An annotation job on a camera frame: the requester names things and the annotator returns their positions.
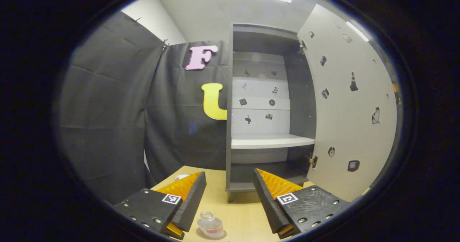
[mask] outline wooden table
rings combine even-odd
[[[207,186],[190,232],[185,233],[184,242],[215,240],[205,237],[198,227],[197,220],[200,219],[202,211],[210,211],[222,220],[226,233],[223,238],[219,239],[222,242],[274,242],[280,240],[277,234],[271,233],[267,216],[256,192],[240,193],[233,203],[227,202],[228,192],[225,191],[225,170],[183,166],[154,186],[152,190],[157,190],[174,182],[177,175],[193,174],[200,171],[206,173]],[[310,181],[304,183],[304,187],[311,185],[313,183]]]

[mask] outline gray cabinet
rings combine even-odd
[[[316,134],[312,76],[297,33],[232,24],[226,190],[254,191],[253,168],[307,181]]]

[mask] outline white cabinet door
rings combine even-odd
[[[393,146],[393,86],[371,45],[322,6],[315,6],[298,38],[307,46],[305,56],[317,103],[313,156],[318,160],[307,178],[335,196],[352,201],[375,180]]]

